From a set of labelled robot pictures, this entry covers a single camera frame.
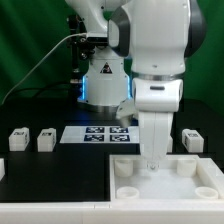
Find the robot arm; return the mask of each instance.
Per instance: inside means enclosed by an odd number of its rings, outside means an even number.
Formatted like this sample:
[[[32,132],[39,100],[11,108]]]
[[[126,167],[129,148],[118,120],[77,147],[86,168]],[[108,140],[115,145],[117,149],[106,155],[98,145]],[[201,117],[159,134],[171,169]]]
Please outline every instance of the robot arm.
[[[140,151],[152,169],[167,153],[173,113],[183,92],[185,58],[200,47],[204,37],[205,22],[197,0],[132,0],[109,22],[109,45],[133,59],[132,73],[137,78],[132,96]],[[117,117],[125,117],[121,111],[126,105],[120,105]]]

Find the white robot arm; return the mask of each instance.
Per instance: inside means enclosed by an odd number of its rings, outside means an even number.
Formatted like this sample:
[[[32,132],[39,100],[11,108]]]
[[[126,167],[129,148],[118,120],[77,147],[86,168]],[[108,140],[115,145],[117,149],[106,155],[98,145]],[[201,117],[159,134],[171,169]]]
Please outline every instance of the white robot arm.
[[[137,111],[141,154],[152,168],[158,167],[166,155],[173,113],[182,97],[185,58],[199,48],[205,36],[197,0],[66,2],[84,18],[90,36],[106,35],[119,56],[132,57],[134,105],[121,103],[118,117],[130,117],[127,108]],[[114,11],[108,24],[102,9]]]

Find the small white block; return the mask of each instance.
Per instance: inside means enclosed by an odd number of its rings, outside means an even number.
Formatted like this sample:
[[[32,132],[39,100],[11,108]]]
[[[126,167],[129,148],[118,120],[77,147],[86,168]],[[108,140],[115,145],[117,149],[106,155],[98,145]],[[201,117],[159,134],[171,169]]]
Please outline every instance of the small white block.
[[[24,151],[30,141],[28,128],[15,129],[9,137],[10,151]]]
[[[169,136],[167,152],[168,153],[172,153],[173,152],[173,138],[171,136]]]
[[[56,129],[43,129],[37,138],[38,152],[52,152],[56,144]]]
[[[0,181],[5,176],[4,159],[0,159]]]
[[[184,129],[182,131],[182,143],[188,152],[203,152],[204,139],[196,130]]]

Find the black cable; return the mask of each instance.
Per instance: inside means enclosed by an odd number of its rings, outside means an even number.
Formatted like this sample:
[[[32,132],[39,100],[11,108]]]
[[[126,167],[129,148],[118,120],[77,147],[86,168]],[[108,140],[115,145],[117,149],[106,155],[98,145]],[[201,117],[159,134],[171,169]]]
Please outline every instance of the black cable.
[[[49,84],[47,86],[45,86],[44,88],[41,88],[37,93],[35,93],[32,98],[37,98],[42,92],[46,91],[46,90],[49,90],[55,86],[59,86],[59,85],[71,85],[69,82],[55,82],[55,83],[52,83],[52,84]]]
[[[58,86],[58,85],[67,85],[67,84],[70,84],[68,82],[56,82],[56,83],[53,83],[53,84],[50,84],[50,85],[47,85],[45,87],[42,87],[42,88],[23,88],[23,89],[18,89],[18,90],[15,90],[13,92],[10,93],[10,95],[7,96],[7,98],[5,99],[5,101],[7,101],[9,98],[11,98],[13,95],[17,94],[17,93],[20,93],[20,92],[23,92],[23,91],[38,91],[33,97],[36,98],[38,95],[40,95],[42,92],[44,91],[48,91],[48,90],[51,90],[51,91],[62,91],[62,90],[70,90],[69,88],[64,88],[64,89],[51,89],[55,86]]]

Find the black and white pattern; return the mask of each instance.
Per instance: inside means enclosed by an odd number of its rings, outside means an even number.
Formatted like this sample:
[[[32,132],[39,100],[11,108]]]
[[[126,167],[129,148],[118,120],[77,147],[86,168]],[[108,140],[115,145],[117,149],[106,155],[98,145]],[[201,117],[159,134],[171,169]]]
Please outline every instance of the black and white pattern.
[[[120,127],[111,127],[110,128],[110,133],[114,133],[114,134],[124,134],[124,133],[128,133],[128,129],[127,128],[120,128]]]
[[[86,133],[104,133],[104,127],[87,127]]]
[[[111,142],[130,142],[129,135],[110,135]]]
[[[85,135],[84,142],[103,142],[104,135]]]

